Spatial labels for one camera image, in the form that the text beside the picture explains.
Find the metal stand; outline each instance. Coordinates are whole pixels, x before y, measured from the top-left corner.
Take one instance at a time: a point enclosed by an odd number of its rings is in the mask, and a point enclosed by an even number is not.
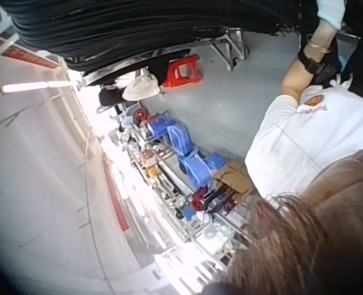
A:
[[[239,60],[246,60],[250,53],[250,49],[244,45],[243,33],[240,29],[235,30],[236,40],[227,32],[222,38],[225,40],[225,52],[222,52],[216,43],[212,43],[210,47],[225,62],[226,69],[232,71]],[[237,57],[233,56],[233,50],[237,53]]]

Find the orange logo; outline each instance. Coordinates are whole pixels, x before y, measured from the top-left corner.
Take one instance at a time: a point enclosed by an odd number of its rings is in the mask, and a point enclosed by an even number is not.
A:
[[[312,98],[310,98],[307,102],[305,102],[305,105],[316,106],[317,104],[322,103],[323,100],[324,100],[323,95],[316,95],[316,96],[313,96]]]

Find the floor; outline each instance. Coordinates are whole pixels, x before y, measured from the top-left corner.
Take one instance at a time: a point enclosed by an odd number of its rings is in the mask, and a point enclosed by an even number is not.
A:
[[[200,56],[204,80],[200,84],[166,89],[163,97],[147,98],[150,112],[169,111],[182,121],[198,146],[242,160],[259,129],[269,104],[279,94],[282,78],[298,52],[296,34],[267,36],[245,34],[250,56],[228,72],[210,47],[192,53]],[[348,57],[354,45],[339,42]]]

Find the red stripe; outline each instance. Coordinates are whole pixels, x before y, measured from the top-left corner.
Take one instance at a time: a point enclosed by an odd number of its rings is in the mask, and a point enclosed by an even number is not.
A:
[[[110,196],[112,199],[113,208],[114,208],[114,211],[116,212],[116,216],[118,218],[122,231],[126,231],[130,227],[128,225],[126,216],[124,215],[122,206],[119,201],[120,192],[117,189],[116,183],[114,183],[114,179],[110,173],[107,156],[105,154],[103,154],[102,159],[103,159],[103,169],[105,171],[106,183],[108,184],[108,189],[109,189],[109,193],[110,193]]]

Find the blue plastic bin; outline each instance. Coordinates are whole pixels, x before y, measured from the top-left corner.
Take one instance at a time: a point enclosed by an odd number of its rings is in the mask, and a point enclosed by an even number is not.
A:
[[[176,123],[167,127],[169,140],[179,155],[187,155],[193,150],[187,128]]]
[[[206,157],[204,161],[211,169],[219,170],[226,165],[228,160],[224,158],[222,155],[219,155],[216,152],[214,152],[208,157]]]
[[[196,214],[196,211],[192,208],[191,204],[185,205],[180,211],[187,220],[192,220]]]
[[[194,189],[204,187],[212,180],[212,171],[196,151],[184,158],[182,162],[186,168],[187,177],[193,184]]]
[[[160,114],[148,122],[147,128],[154,138],[159,138],[167,133],[167,127],[174,123],[176,123],[174,119],[169,119],[164,114]]]

